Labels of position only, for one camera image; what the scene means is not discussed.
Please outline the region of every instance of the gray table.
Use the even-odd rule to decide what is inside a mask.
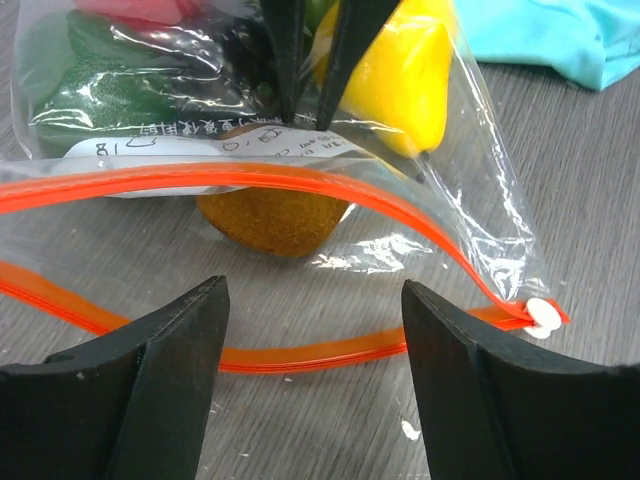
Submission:
[[[0,6],[0,133],[5,154],[19,151],[6,81],[17,3],[7,0]],[[640,72],[601,94],[578,89],[542,69],[491,66],[483,72],[533,209],[558,300],[573,319],[543,345],[605,364],[640,361]],[[131,234],[126,232],[127,222],[158,216],[163,208],[183,213],[191,208],[158,202],[142,201],[126,210],[109,204],[120,209],[125,227],[101,232],[105,244]],[[106,207],[89,203],[82,208],[95,212]],[[81,226],[83,210],[68,212],[75,216],[66,220]],[[38,221],[45,222],[42,215]],[[155,234],[171,229],[170,220],[163,222]],[[73,237],[73,230],[56,241],[81,250],[82,239]],[[192,255],[205,255],[201,248]],[[154,260],[170,267],[171,257],[172,252],[163,250]],[[160,296],[172,295],[196,279],[197,275],[182,275],[171,288],[154,288]],[[98,288],[85,283],[79,285],[85,292]],[[104,292],[105,301],[130,287],[114,280],[112,291]],[[143,307],[150,307],[160,300],[141,302],[148,301]],[[267,295],[265,301],[277,310],[278,298]],[[89,338],[12,300],[3,299],[0,311],[3,363],[38,362]],[[357,333],[347,326],[338,328],[345,335]],[[309,340],[305,332],[298,334]],[[293,344],[298,334],[290,338]],[[410,432],[401,428],[403,421],[420,428],[404,357],[291,378],[223,374],[214,394],[198,478],[429,478],[421,439],[409,438]]]

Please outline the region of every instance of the plastic bag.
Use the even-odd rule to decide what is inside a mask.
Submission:
[[[309,28],[310,80],[286,126],[257,2],[162,18],[145,2],[47,5],[23,1],[16,36],[30,158],[0,163],[4,293],[104,333],[225,274],[233,347],[396,328],[228,350],[224,368],[247,373],[402,352],[407,278],[464,308],[479,290],[493,303],[481,318],[548,335],[525,307],[552,302],[530,214],[447,2],[401,3],[329,132],[312,128],[337,5]]]

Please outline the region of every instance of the light blue fabric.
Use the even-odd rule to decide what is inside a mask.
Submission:
[[[603,90],[640,66],[640,0],[454,0],[479,62],[544,65]]]

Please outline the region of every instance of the yellow bell pepper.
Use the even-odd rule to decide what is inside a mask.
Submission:
[[[338,15],[326,13],[311,52],[320,86]],[[444,137],[456,21],[449,0],[404,0],[351,74],[340,108],[377,123],[374,131],[406,157],[435,149]]]

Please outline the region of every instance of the white speck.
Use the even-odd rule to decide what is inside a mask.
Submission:
[[[415,442],[418,438],[420,438],[420,430],[416,430],[415,428],[413,428],[413,425],[411,425],[406,420],[402,421],[401,426],[405,436],[412,442]]]

